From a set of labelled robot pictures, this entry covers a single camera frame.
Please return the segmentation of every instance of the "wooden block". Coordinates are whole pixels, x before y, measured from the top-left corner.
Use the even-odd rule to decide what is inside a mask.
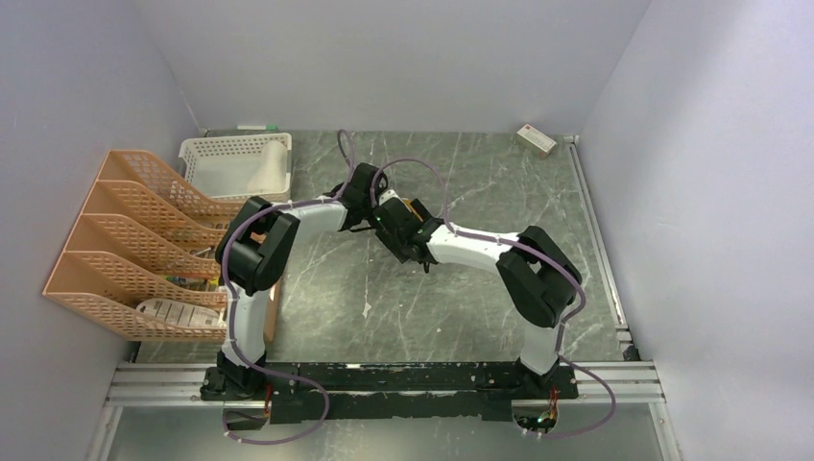
[[[266,309],[266,325],[263,326],[263,339],[267,343],[271,343],[275,339],[277,311],[279,310],[281,295],[280,285],[282,285],[282,279],[280,279],[280,281],[278,281],[277,284],[272,287],[272,291],[269,294],[269,306]]]

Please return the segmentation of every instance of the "white box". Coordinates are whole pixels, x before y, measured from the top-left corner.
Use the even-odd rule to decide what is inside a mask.
[[[523,125],[523,128],[517,130],[517,133],[515,133],[515,141],[538,152],[540,157],[547,156],[548,153],[554,149],[554,146],[557,145],[557,141],[546,136],[529,124]]]

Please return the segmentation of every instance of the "robotic arm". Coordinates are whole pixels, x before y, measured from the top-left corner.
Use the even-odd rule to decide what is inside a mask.
[[[367,221],[399,262],[418,262],[425,272],[433,264],[457,263],[500,276],[525,323],[525,343],[517,366],[535,382],[544,382],[557,368],[557,326],[576,293],[552,267],[543,263],[534,269],[532,265],[538,261],[515,247],[499,243],[498,239],[516,241],[540,251],[582,282],[574,265],[548,234],[535,226],[520,233],[477,231],[493,237],[493,242],[457,235],[466,229],[453,227],[454,230],[450,230],[418,199],[401,199],[383,174],[376,180],[374,205],[370,191],[377,171],[378,168],[361,163],[338,201],[327,199],[336,194],[339,185],[321,197],[324,199],[321,204],[272,212],[236,237],[227,268],[229,277],[240,287],[234,316],[235,338],[234,342],[227,339],[222,346],[218,368],[247,392],[261,386],[264,376],[243,366],[234,351],[234,343],[249,360],[259,365],[265,362],[263,325],[269,290],[282,276],[291,248],[317,233],[353,231],[355,226]],[[246,201],[216,250],[219,263],[225,244],[237,227],[269,206],[271,204],[258,197]],[[264,235],[265,239],[259,242],[253,234]]]

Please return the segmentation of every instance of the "floor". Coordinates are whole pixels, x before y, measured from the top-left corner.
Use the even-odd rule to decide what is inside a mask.
[[[334,132],[292,136],[292,199],[316,197],[344,179]],[[586,204],[562,139],[547,158],[514,144],[509,133],[362,132],[354,139],[360,161],[433,163],[449,180],[456,224],[484,231],[544,228],[582,273],[587,293],[586,309],[567,330],[564,354],[580,361],[622,359]],[[436,212],[443,194],[422,168],[399,164],[387,173],[402,197],[419,197]],[[270,360],[515,360],[522,347],[520,317],[499,278],[458,265],[424,274],[416,263],[399,264],[370,232],[323,234],[295,248],[282,291]],[[144,343],[138,361],[212,362],[219,349]]]
[[[604,405],[563,407],[563,430],[599,419]],[[154,459],[246,461],[335,460],[411,461],[464,459],[663,459],[647,404],[622,404],[601,430],[565,440],[523,437],[511,423],[478,418],[433,418],[329,421],[301,441],[275,447],[238,445],[222,437],[221,410],[126,408],[109,460]],[[312,423],[272,425],[246,437],[273,439],[294,435]]]

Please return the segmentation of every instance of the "white robotic arm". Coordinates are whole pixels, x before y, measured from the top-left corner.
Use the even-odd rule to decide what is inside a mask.
[[[233,316],[235,337],[228,338],[222,347],[223,358],[230,366],[244,366],[234,350],[235,344],[249,361],[265,360],[263,326],[269,290],[281,276],[293,244],[309,240],[317,233],[349,230],[367,220],[379,240],[401,262],[414,260],[423,264],[425,271],[430,264],[462,264],[501,277],[524,323],[524,346],[519,362],[536,376],[545,376],[553,370],[558,363],[556,338],[560,314],[573,301],[573,287],[550,267],[533,270],[530,263],[535,261],[528,255],[500,243],[504,240],[532,244],[579,280],[579,273],[547,234],[540,228],[530,227],[521,233],[478,230],[476,233],[484,238],[477,240],[463,237],[458,232],[472,230],[454,225],[450,225],[454,231],[450,230],[420,201],[402,200],[387,188],[386,177],[376,191],[374,206],[370,204],[368,193],[376,170],[362,163],[339,201],[323,196],[312,206],[277,211],[235,240],[229,257],[229,276],[240,285]],[[269,205],[259,198],[247,201],[218,248],[218,261],[235,228]],[[255,242],[251,239],[252,232],[265,233],[266,239],[262,244]]]

